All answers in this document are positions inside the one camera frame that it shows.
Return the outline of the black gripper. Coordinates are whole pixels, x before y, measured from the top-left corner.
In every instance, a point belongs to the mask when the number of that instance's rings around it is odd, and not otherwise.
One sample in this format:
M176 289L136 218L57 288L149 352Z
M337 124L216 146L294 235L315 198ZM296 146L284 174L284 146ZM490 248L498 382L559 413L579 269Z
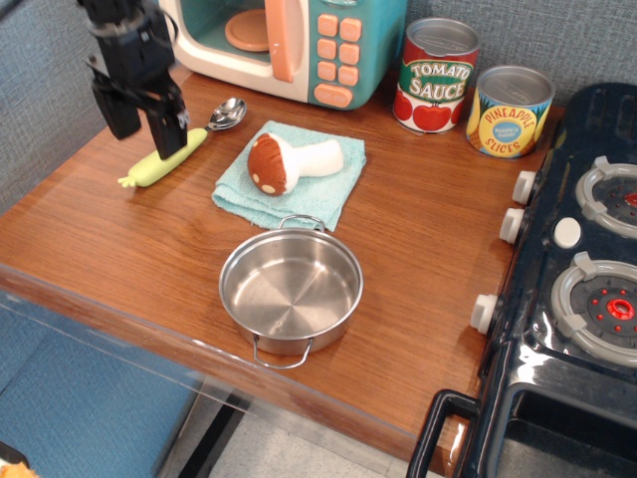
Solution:
M164 19L93 19L89 31L100 52L88 60L93 93L108 128L125 139L146 114L161 159L187 143L189 113L169 70L175 62Z

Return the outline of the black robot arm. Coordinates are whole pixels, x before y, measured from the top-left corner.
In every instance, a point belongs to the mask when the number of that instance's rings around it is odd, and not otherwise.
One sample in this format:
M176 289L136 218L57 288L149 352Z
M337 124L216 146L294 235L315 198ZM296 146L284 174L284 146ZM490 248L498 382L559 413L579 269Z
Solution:
M152 1L81 1L100 52L89 57L96 102L111 133L125 139L141 128L145 112L159 157L187 143L189 116L170 76L178 29Z

